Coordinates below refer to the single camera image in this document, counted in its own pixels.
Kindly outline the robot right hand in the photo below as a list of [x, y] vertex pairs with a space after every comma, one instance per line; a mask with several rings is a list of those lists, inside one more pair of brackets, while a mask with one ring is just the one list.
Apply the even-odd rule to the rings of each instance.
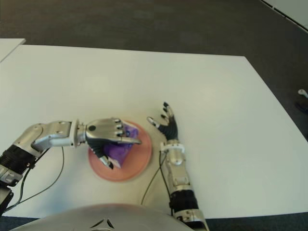
[[178, 139], [178, 126], [173, 113], [172, 108], [167, 102], [163, 103], [164, 114], [160, 117], [163, 119], [164, 123], [160, 123], [152, 117], [148, 116], [147, 121], [154, 126], [166, 140], [177, 140]]

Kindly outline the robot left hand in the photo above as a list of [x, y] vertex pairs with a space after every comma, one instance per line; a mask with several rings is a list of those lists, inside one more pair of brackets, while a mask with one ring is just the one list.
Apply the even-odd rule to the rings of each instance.
[[86, 125], [85, 140], [92, 152], [108, 168], [114, 165], [104, 151], [108, 144], [142, 144], [138, 138], [126, 136], [124, 124], [119, 118], [97, 119]]

